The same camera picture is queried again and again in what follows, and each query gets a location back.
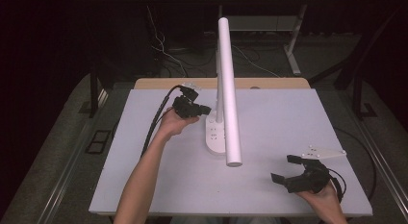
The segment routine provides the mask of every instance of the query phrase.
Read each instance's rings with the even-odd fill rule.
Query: dark background
[[[302,26],[311,33],[375,30],[404,4],[364,61],[362,70],[380,97],[408,130],[407,21],[404,0],[352,0],[312,4]],[[215,6],[153,7],[160,29],[199,49],[203,31],[216,27]],[[275,13],[268,6],[229,6],[228,13]],[[186,14],[194,18],[186,23]],[[158,65],[144,6],[88,4],[75,0],[0,0],[2,106],[0,217],[13,199],[70,92],[91,66],[103,87],[155,76]]]

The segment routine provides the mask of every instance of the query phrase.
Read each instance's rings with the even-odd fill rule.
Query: hand
[[[336,189],[331,182],[319,193],[311,191],[298,192],[297,195],[305,199],[321,220],[328,224],[347,223],[342,207],[337,198]]]
[[[170,139],[172,136],[180,135],[186,126],[198,120],[198,116],[183,119],[173,108],[167,108],[167,111],[163,115],[158,134],[162,134],[166,139]]]

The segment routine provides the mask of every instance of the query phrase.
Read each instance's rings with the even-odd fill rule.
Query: forearm
[[[168,137],[155,135],[133,170],[117,207],[115,224],[144,223],[159,173],[160,160]]]

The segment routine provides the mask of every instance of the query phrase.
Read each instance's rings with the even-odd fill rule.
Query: human arm
[[[160,160],[166,143],[172,136],[198,121],[198,117],[180,118],[174,110],[167,110],[155,136],[144,155],[135,166],[120,197],[115,224],[144,223],[159,173]]]
[[[325,223],[347,223],[339,199],[337,198],[336,190],[333,188],[331,182],[329,182],[319,193],[302,191],[298,192],[297,195],[305,199],[318,217]]]

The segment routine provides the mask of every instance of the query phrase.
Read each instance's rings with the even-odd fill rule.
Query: white cylinder
[[[231,39],[228,20],[218,21],[218,35],[224,106],[225,152],[228,166],[242,165],[240,130],[235,95],[234,67],[232,64]]]

